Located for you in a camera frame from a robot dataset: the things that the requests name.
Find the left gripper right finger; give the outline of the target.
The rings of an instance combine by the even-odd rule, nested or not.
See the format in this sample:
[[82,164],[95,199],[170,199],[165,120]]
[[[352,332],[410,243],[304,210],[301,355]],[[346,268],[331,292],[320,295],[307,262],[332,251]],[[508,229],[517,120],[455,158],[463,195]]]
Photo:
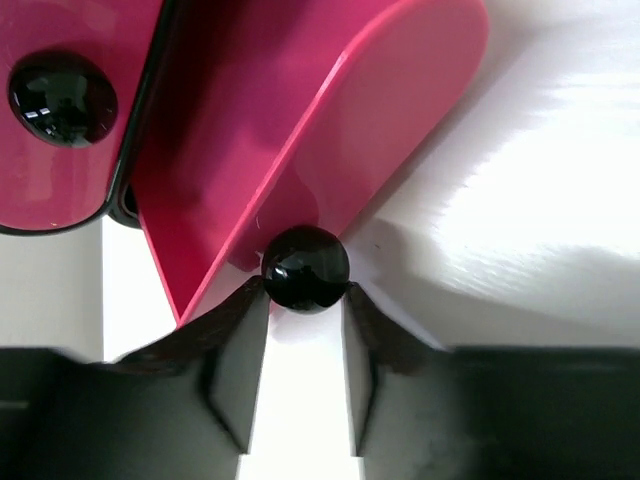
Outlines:
[[452,353],[390,318],[355,282],[343,327],[354,453],[451,455]]

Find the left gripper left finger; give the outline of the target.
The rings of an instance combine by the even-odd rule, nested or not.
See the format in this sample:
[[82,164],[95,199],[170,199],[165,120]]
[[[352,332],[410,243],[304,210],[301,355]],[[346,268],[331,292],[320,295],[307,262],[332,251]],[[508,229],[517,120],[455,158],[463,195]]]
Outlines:
[[247,453],[269,303],[252,276],[212,310],[121,357],[106,378],[106,433],[134,455]]

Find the pink drawer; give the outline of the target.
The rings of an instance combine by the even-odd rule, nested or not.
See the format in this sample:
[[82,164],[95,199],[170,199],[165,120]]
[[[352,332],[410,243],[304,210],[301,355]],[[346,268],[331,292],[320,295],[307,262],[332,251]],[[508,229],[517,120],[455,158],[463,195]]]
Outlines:
[[132,175],[175,321],[298,224],[339,234],[458,102],[481,1],[191,1]]
[[122,184],[166,1],[1,5],[1,230],[68,231]]

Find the black drawer organizer box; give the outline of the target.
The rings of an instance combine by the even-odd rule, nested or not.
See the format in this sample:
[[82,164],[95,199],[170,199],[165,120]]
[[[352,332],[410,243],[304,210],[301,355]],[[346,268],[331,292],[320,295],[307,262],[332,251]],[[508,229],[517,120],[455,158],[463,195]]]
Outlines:
[[117,223],[140,228],[131,176],[148,127],[170,44],[180,23],[179,1],[163,1],[119,147],[105,212]]

